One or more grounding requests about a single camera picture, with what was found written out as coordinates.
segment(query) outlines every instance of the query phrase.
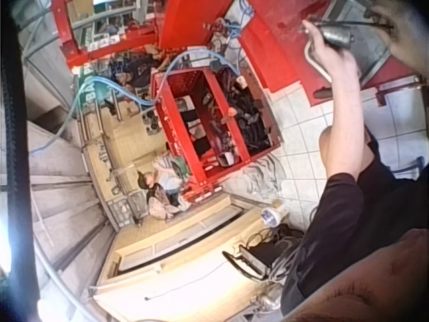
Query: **blue hose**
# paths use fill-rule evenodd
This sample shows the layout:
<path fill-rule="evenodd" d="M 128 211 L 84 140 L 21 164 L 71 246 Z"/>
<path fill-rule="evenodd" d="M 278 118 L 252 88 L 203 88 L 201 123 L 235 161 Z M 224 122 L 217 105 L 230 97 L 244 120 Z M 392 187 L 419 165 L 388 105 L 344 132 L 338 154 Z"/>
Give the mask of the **blue hose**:
<path fill-rule="evenodd" d="M 227 66 L 229 66 L 229 68 L 231 68 L 232 71 L 237 76 L 240 75 L 239 69 L 236 68 L 234 65 L 232 65 L 228 60 L 225 59 L 225 57 L 221 56 L 220 54 L 213 52 L 212 50 L 208 50 L 208 49 L 204 49 L 204 48 L 191 49 L 191 50 L 187 50 L 187 51 L 177 55 L 177 57 L 175 57 L 175 59 L 173 59 L 173 61 L 171 62 L 171 64 L 167 68 L 167 71 L 164 73 L 164 76 L 163 76 L 161 84 L 160 84 L 160 89 L 163 87 L 164 83 L 167 80 L 168 75 L 171 73 L 173 67 L 177 64 L 177 62 L 183 56 L 185 56 L 187 54 L 192 54 L 195 52 L 205 53 L 205 54 L 208 54 L 208 55 L 211 55 L 211 56 L 218 58 L 221 62 L 223 62 Z M 117 91 L 119 91 L 120 93 L 124 94 L 126 97 L 129 97 L 131 100 L 135 101 L 136 103 L 138 103 L 140 105 L 145 105 L 145 106 L 155 105 L 155 103 L 158 101 L 158 99 L 160 98 L 160 95 L 161 95 L 161 91 L 158 91 L 155 99 L 152 99 L 150 101 L 146 101 L 145 99 L 140 99 L 139 97 L 136 97 L 135 95 L 131 94 L 129 91 L 126 91 L 125 89 L 123 89 L 117 83 L 115 83 L 115 82 L 113 82 L 107 78 L 100 77 L 100 76 L 88 77 L 87 79 L 85 79 L 83 84 L 80 86 L 80 88 L 79 88 L 79 90 L 78 90 L 78 92 L 77 92 L 77 94 L 73 100 L 73 104 L 70 108 L 70 111 L 68 112 L 68 115 L 67 115 L 64 123 L 61 125 L 60 129 L 55 133 L 55 135 L 52 138 L 49 139 L 49 141 L 44 146 L 40 146 L 39 148 L 36 148 L 36 149 L 30 151 L 31 155 L 37 154 L 38 152 L 45 150 L 46 148 L 51 146 L 61 136 L 61 134 L 66 129 L 68 122 L 70 122 L 70 120 L 72 119 L 72 115 L 74 113 L 74 110 L 76 109 L 76 106 L 78 105 L 79 96 L 82 94 L 82 92 L 84 91 L 86 86 L 93 83 L 93 82 L 104 83 L 106 85 L 109 85 L 109 86 L 113 87 L 114 89 L 116 89 Z"/>

